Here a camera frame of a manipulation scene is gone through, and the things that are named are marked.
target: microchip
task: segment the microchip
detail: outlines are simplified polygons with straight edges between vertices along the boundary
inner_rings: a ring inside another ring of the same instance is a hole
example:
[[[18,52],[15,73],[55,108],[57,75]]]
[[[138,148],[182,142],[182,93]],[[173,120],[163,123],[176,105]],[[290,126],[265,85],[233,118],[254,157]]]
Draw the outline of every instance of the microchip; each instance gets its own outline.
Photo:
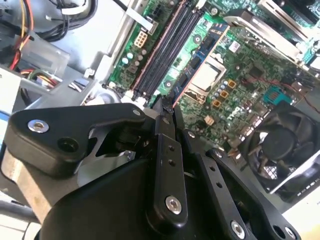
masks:
[[[182,88],[184,88],[186,86],[186,84],[188,83],[188,76],[184,73],[182,74],[182,76],[179,79],[179,84]]]
[[[138,70],[138,67],[135,66],[135,65],[130,65],[130,66],[128,67],[128,71],[129,71],[130,73],[132,73],[132,74],[135,74],[135,73],[137,72],[137,70]]]
[[[206,49],[206,50],[209,50],[213,45],[214,43],[216,42],[216,40],[212,37],[207,37],[204,41],[204,43],[202,44],[202,46]]]
[[[261,78],[263,74],[264,74],[264,71],[260,70],[256,66],[253,66],[249,71],[249,75],[255,79]]]
[[[201,63],[201,59],[198,56],[196,56],[191,60],[190,67],[196,70],[199,67],[200,63]]]

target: red wire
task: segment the red wire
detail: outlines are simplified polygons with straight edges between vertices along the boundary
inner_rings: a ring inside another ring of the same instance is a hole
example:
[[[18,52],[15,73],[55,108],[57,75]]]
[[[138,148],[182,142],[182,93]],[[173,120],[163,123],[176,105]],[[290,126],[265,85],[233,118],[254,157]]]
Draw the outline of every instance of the red wire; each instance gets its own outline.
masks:
[[[291,89],[292,91],[294,91],[295,93],[299,94],[300,96],[303,97],[303,99],[305,100],[305,102],[313,109],[315,110],[318,114],[320,114],[320,110],[318,110],[308,99],[305,95],[303,95],[301,92],[298,92],[297,90],[295,90],[292,86],[285,84],[285,83],[281,83],[281,82],[274,82],[274,81],[267,81],[264,79],[258,79],[259,81],[265,82],[267,84],[272,84],[275,86],[284,86],[288,89]]]

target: green circuit board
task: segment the green circuit board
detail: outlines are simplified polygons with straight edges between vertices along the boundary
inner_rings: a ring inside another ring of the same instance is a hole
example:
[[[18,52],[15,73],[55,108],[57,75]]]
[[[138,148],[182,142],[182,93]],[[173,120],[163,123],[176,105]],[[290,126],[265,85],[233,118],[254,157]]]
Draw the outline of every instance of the green circuit board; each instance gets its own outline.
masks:
[[[238,49],[232,52],[229,48],[235,41]],[[263,96],[270,88],[270,84],[255,81],[249,89],[241,83],[241,80],[247,77],[252,69],[259,69],[261,76],[267,81],[276,80],[282,77],[284,69],[289,68],[290,64],[284,61],[285,65],[281,65],[274,59],[266,58],[261,52],[235,39],[231,33],[227,34],[214,53],[220,54],[223,59],[223,65],[227,69],[224,77],[214,86],[205,104],[201,105],[184,95],[179,105],[187,128],[222,145],[226,139],[237,141],[241,136],[245,136],[254,122],[272,107],[268,102],[263,102]],[[236,86],[230,88],[223,85],[223,82],[228,80],[234,81]],[[221,86],[228,92],[228,97],[226,99],[218,97],[221,105],[214,107],[212,105],[212,101],[216,99],[214,94],[217,94]],[[206,117],[212,118],[214,123],[208,125],[205,122]]]
[[[209,13],[205,13],[204,16],[199,20],[198,24],[195,26],[190,37],[185,42],[182,50],[175,58],[174,63],[169,68],[167,74],[163,78],[163,81],[159,85],[155,95],[162,94],[167,95],[174,85],[177,76],[184,70],[187,63],[193,55],[202,40],[207,35],[208,30],[211,28],[213,23],[220,21],[216,17],[212,17]]]
[[[193,57],[194,51],[197,50],[201,41],[206,37],[210,27],[214,23],[223,23],[223,16],[229,10],[250,9],[265,23],[271,26],[275,23],[253,0],[208,0],[208,2],[219,9],[219,15],[212,16],[207,9],[207,12],[198,21],[173,64],[168,68],[149,104],[153,102],[158,94],[167,95],[171,91],[178,76],[184,72],[186,65]],[[141,26],[136,25],[134,27],[132,35],[119,58],[119,62],[109,78],[109,81],[115,83],[117,87],[128,90],[138,76],[173,12],[173,7],[169,3],[170,1],[168,0],[150,0],[148,2],[143,16],[151,16],[153,9],[158,4],[162,5],[163,14],[156,19],[159,23],[158,27],[153,35],[148,35],[148,39],[142,48],[134,45],[135,39],[141,31]],[[314,5],[312,10],[319,15],[320,3]],[[291,16],[302,26],[311,28],[294,12]],[[280,81],[288,74],[288,71],[292,70],[294,72],[297,67],[288,60],[268,56],[246,44],[237,38],[237,33],[233,29],[235,28],[230,28],[214,50],[214,54],[218,55],[223,61],[222,64],[226,68],[226,72],[222,79],[214,84],[205,99],[205,103],[200,104],[187,95],[183,95],[178,104],[181,107],[187,128],[220,146],[228,141],[231,146],[236,147],[252,131],[255,125],[261,122],[263,116],[276,105],[275,101],[279,99],[288,103],[292,101],[292,92],[285,92],[281,87],[272,86],[263,80],[270,82]],[[279,33],[286,39],[294,40],[294,37],[282,27],[279,28]],[[301,42],[303,48],[307,49],[303,57],[305,62],[308,62],[315,54],[312,49],[314,42],[315,39],[313,38],[308,42]],[[132,59],[128,59],[128,53],[133,55]],[[128,59],[128,63],[123,62],[122,59]],[[139,61],[139,65],[134,68],[135,71],[132,71],[132,66],[137,61]],[[261,78],[263,80],[255,79],[255,81],[246,83],[249,85],[244,84],[243,80],[250,78]],[[233,81],[235,86],[230,87],[227,84],[229,81]],[[221,98],[220,95],[217,97],[218,91],[223,90],[228,93],[227,97]],[[213,104],[215,100],[221,103],[218,107]]]
[[[135,46],[135,39],[141,31],[141,26],[135,24],[134,30],[128,39],[126,46],[124,47],[124,50],[114,68],[112,75],[109,78],[109,81],[116,83],[119,87],[125,90],[129,89],[130,85],[138,76],[139,70],[146,63],[148,55],[151,53],[153,46],[160,37],[166,26],[167,20],[174,10],[174,7],[171,6],[167,0],[149,0],[142,15],[145,17],[151,16],[158,4],[161,4],[162,6],[162,14],[161,17],[156,19],[158,26],[154,34],[147,36],[147,41],[143,47]],[[132,54],[133,58],[128,58],[128,54]],[[122,62],[122,59],[127,59],[128,63]]]

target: fan blade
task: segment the fan blade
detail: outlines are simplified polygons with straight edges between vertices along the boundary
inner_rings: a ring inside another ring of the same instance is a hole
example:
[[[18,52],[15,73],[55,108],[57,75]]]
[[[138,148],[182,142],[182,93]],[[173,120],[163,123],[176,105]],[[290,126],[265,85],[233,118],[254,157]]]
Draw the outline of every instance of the fan blade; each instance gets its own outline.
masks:
[[[294,114],[284,112],[278,114],[280,124],[286,128],[291,130],[293,133],[296,131],[297,126],[300,123],[301,117],[298,117]]]
[[[289,167],[285,164],[283,160],[276,163],[276,175],[277,178],[286,178],[291,173]]]
[[[259,174],[262,173],[262,171],[264,170],[264,168],[265,168],[265,166],[266,166],[268,161],[269,161],[268,158],[266,158],[265,156],[261,159],[261,163],[260,163],[260,165],[258,167],[258,173]]]
[[[308,160],[313,152],[314,152],[314,143],[309,141],[305,144],[295,148],[293,150],[292,159],[290,160],[290,164],[295,168],[298,168],[302,165],[306,160]]]
[[[301,118],[300,123],[294,133],[297,136],[300,144],[310,142],[313,140],[313,136],[315,135],[314,124],[308,117],[304,116]]]
[[[277,126],[276,125],[268,125],[268,126],[259,126],[255,132],[256,133],[270,133],[272,130],[274,130]]]

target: yellow wire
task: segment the yellow wire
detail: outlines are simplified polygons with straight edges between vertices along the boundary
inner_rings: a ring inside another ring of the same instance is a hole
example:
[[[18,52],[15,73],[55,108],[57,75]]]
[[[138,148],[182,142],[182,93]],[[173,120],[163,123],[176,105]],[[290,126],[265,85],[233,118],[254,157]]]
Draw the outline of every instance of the yellow wire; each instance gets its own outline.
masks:
[[[31,71],[22,71],[20,72],[20,74],[30,74]],[[46,76],[37,76],[38,78],[40,78],[41,80],[45,81],[49,87],[53,88],[54,86],[52,85],[52,82],[46,77]]]
[[[20,0],[20,5],[21,5],[21,17],[22,17],[22,23],[21,23],[21,39],[24,38],[25,36],[25,18],[26,18],[26,12],[25,12],[25,5],[24,5],[24,0]],[[19,50],[21,51],[23,45],[22,43],[20,44]]]

